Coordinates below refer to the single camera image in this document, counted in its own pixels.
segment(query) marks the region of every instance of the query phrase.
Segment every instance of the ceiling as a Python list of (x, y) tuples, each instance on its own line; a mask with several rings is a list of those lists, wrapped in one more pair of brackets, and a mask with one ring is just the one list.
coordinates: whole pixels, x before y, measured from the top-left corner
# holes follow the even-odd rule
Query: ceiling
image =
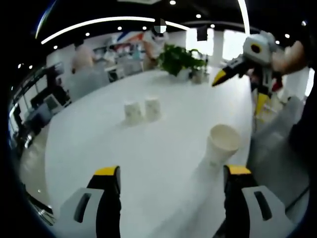
[[(295, 35), (297, 26), (300, 26), (303, 20), (298, 14), (298, 8), (291, 3), (296, 0), (245, 1), (252, 27), (272, 32), (282, 45), (286, 46), (294, 42), (294, 38), (286, 39), (284, 35), (285, 33)], [(54, 45), (60, 48), (67, 46), (73, 43), (74, 39), (83, 37), (86, 32), (90, 32), (92, 37), (116, 32), (119, 25), (123, 26), (124, 30), (130, 31), (141, 30), (142, 26), (150, 24), (139, 21), (96, 23), (74, 29), (41, 45), (41, 41), (53, 33), (87, 20), (111, 16), (142, 16), (160, 17), (182, 24), (196, 21), (196, 14), (200, 14), (202, 18), (199, 20), (243, 24), (238, 0), (176, 0), (176, 5), (170, 5), (169, 0), (161, 0), (152, 5), (117, 2), (117, 0), (29, 0), (19, 4), (19, 9), (14, 11), (16, 23), (12, 32), (13, 36), (19, 40), (13, 49), (17, 51), (19, 57), (12, 62), (15, 67), (14, 78), (18, 81), (29, 71), (27, 67), (24, 67), (24, 70), (18, 70), (17, 65), (21, 62), (28, 65), (44, 62), (46, 55), (53, 51)], [(45, 11), (49, 14), (42, 24), (38, 38), (35, 39), (37, 25)], [(167, 30), (179, 29), (168, 26)]]

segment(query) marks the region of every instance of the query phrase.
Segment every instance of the white paper cup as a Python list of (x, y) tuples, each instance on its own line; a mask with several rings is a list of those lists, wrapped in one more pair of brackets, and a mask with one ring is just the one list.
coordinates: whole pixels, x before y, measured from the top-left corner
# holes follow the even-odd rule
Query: white paper cup
[(158, 98), (147, 98), (145, 100), (145, 115), (149, 121), (158, 120), (161, 117)]
[(234, 128), (224, 124), (215, 125), (207, 138), (205, 159), (211, 166), (220, 169), (240, 146), (241, 136)]
[(128, 124), (139, 124), (142, 120), (140, 104), (138, 102), (124, 104), (125, 121)]

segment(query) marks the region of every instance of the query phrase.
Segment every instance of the person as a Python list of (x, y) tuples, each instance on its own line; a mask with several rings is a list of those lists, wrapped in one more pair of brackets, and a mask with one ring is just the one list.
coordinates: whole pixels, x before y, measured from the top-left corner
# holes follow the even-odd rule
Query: person
[(164, 45), (168, 40), (168, 33), (166, 31), (163, 31), (163, 33), (157, 32), (156, 26), (162, 24), (157, 23), (158, 21), (159, 20), (156, 20), (155, 26), (145, 32), (143, 36), (145, 49), (145, 57), (143, 61), (144, 71), (151, 70), (157, 65), (157, 58), (163, 52)]
[[(284, 52), (272, 54), (272, 68), (282, 75), (290, 74), (303, 69), (306, 66), (317, 69), (317, 32), (316, 19), (307, 15), (307, 21), (302, 24), (302, 32), (297, 37), (297, 41), (287, 47)], [(258, 81), (257, 75), (249, 74), (251, 81)], [(313, 153), (313, 142), (316, 131), (316, 86), (306, 100), (302, 117), (299, 122), (293, 125), (289, 134), (289, 144), (292, 149), (303, 156), (309, 158)]]
[(87, 46), (84, 46), (84, 40), (74, 43), (76, 54), (71, 62), (71, 72), (74, 74), (86, 67), (93, 67), (97, 58), (95, 53)]
[(115, 58), (116, 58), (116, 51), (114, 49), (114, 46), (111, 45), (108, 47), (104, 55), (104, 60), (109, 64), (115, 64)]

